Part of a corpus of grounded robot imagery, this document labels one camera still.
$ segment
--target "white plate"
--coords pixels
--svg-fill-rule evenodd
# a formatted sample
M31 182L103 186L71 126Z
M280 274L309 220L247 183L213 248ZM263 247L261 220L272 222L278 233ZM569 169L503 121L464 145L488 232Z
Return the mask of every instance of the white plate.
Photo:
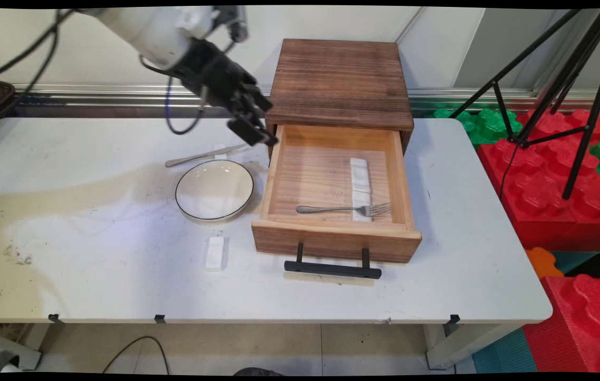
M253 177L246 167L229 160L206 161L189 169L175 189L180 209L196 220L234 217L253 194Z

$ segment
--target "open drawer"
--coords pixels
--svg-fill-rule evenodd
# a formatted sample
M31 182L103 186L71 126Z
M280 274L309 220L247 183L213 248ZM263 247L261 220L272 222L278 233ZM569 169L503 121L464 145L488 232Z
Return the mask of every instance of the open drawer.
M361 128L279 125L259 220L252 223L258 251L407 263L422 240L415 230L399 132ZM372 222L351 212L298 214L298 205L351 206L350 159L368 161L371 205L391 203Z

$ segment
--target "plate rim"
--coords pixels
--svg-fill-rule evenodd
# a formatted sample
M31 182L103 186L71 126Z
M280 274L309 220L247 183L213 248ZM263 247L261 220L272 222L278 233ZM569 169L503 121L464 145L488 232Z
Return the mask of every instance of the plate rim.
M233 162L234 164L237 164L242 169L244 169L244 171L246 171L246 173L248 173L248 176L250 177L250 182L252 183L252 187L250 189L250 194L248 195L248 198L247 198L246 202L244 202L244 204L241 205L241 207L239 207L239 209L234 210L234 212L231 212L230 214L223 215L222 217L215 217L214 219L203 219L202 217L196 217L196 215L189 214L188 212L186 212L186 210L184 210L182 208L182 206L180 206L180 202L177 200L177 190L180 187L180 183L182 182L184 176L186 176L186 174L188 174L189 172L191 172L192 169L195 169L197 167L203 166L204 164L208 164L209 162L213 162L213 161L229 161L229 162ZM243 164L240 164L239 162L236 162L234 160L229 160L229 159L212 159L212 160L204 161L201 164L198 164L196 166L193 166L193 167L191 167L189 169L189 171L184 172L184 174L180 177L179 181L177 181L177 185L175 186L175 203L177 204L177 207L179 207L180 210L184 214L188 215L192 219L197 219L197 220L201 220L201 221L221 220L221 219L226 219L230 215L236 214L237 212L239 212L239 210L245 208L246 205L248 205L248 202L250 202L251 197L253 197L253 192L254 191L255 191L255 179L253 178L253 175L250 173L250 171L246 167L243 166Z

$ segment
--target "red foam block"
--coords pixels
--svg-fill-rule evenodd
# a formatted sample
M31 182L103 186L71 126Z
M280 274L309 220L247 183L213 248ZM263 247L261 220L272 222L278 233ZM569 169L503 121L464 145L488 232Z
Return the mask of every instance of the red foam block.
M568 181L570 170L573 167L575 156L580 147L580 140L556 139L549 142L535 144L532 148L542 155L546 164L544 165L547 174L556 180ZM593 176L597 174L598 157L590 155L589 148L583 158L583 164L580 166L578 178Z
M538 371L600 372L600 279L544 277L552 317L523 326Z
M569 210L576 224L548 249L556 251L600 250L600 175L578 178L570 197Z
M589 111L586 110L575 110L571 115L566 115L566 121L573 127L578 128L587 123L587 119L589 119ZM598 119L596 126L594 127L594 132L592 133L592 140L590 140L589 144L596 145L600 141L600 113L598 114Z
M505 139L482 144L479 159L496 193L514 152ZM505 178L502 203L523 248L547 248L575 224L562 200L563 186L544 171L545 161L533 149L518 149Z
M517 116L516 119L525 126L525 124L528 122L528 119L530 119L530 116L533 115L534 111L535 110L533 109L525 114L520 114L519 116ZM538 123L535 125L533 131L530 133L530 137L528 137L528 140L532 141L535 139L548 137L549 135L554 135L555 133L572 130L573 128L573 125L569 123L568 119L566 119L566 116L564 116L563 114L556 113L552 115L549 113L549 111L546 111L542 115ZM568 137L564 137L561 139L580 141L581 133L569 135Z

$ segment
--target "tripod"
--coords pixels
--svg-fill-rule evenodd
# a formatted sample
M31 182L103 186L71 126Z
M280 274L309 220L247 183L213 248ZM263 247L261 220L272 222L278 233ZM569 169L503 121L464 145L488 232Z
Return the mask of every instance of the tripod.
M527 149L529 146L533 144L539 144L542 142L546 142L549 140L567 137L568 135L573 135L574 133L583 133L583 138L580 140L580 145L578 147L578 152L575 156L575 160L573 161L573 166L571 168L570 174L568 176L568 181L566 181L566 187L563 189L563 195L561 196L563 199L568 200L570 198L571 192L573 191L573 186L575 185L575 181L578 178L578 173L580 171L580 166L583 163L583 159L585 158L586 150L589 146L589 142L592 138L592 133L594 132L594 127L596 126L598 114L600 113L600 85L598 86L598 91L596 97L594 98L594 103L592 104L592 108L587 119L587 123L581 127L573 128L572 130L554 133L553 135L549 135L548 137L528 141L528 137L530 133L534 130L538 121L544 114L544 112L549 108L554 101L554 97L557 94L559 96L556 99L556 102L552 106L550 113L554 114L561 106L561 103L568 95L569 90L573 87L573 83L575 79L580 75L581 70L585 67L585 63L589 59L589 57L594 52L598 42L600 41L600 12L598 13L594 22L590 25L589 29L586 31L585 35L581 39L580 43L576 46L573 53L570 55L563 68L561 68L561 72L554 78L549 89L545 92L542 102L535 108L533 115L530 116L528 122L523 126L522 131L515 137L511 125L509 123L509 118L507 117L507 110L505 107L505 101L503 101L503 96L500 92L500 86L498 85L498 81L503 78L508 72L510 72L514 67L516 67L520 62L523 61L530 53L532 53L538 46L542 45L544 41L546 41L552 34L556 33L564 24L566 24L570 19L572 19L576 14L578 14L580 10L570 10L567 14L563 15L561 19L559 19L554 25L552 25L547 31L542 34L537 40L535 40L530 46L525 48L522 53L518 54L512 62L508 63L508 65L500 70L498 74L496 74L493 78L491 78L481 89L479 89L476 94L471 96L460 108L454 111L450 118L456 118L462 111L467 109L467 107L471 106L480 96L482 96L488 89L491 87L495 91L495 96L498 101L498 106L500 107L500 113L503 116L503 120L505 122L505 128L507 130L507 140L514 143L516 145L514 154L516 154L516 150L518 147L522 149Z

